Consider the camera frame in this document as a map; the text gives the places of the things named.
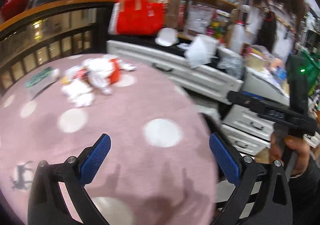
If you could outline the person right hand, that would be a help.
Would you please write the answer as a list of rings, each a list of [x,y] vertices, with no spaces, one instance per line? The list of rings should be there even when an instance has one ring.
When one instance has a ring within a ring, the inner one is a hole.
[[[282,161],[283,166],[286,166],[286,156],[283,156],[284,151],[278,145],[278,135],[273,132],[270,139],[270,163],[274,162],[275,160],[280,160]],[[285,148],[290,149],[291,154],[288,157],[289,162],[295,164],[295,166],[292,168],[291,176],[303,174],[309,165],[310,145],[307,144],[303,139],[294,136],[285,137],[283,142],[285,142]]]

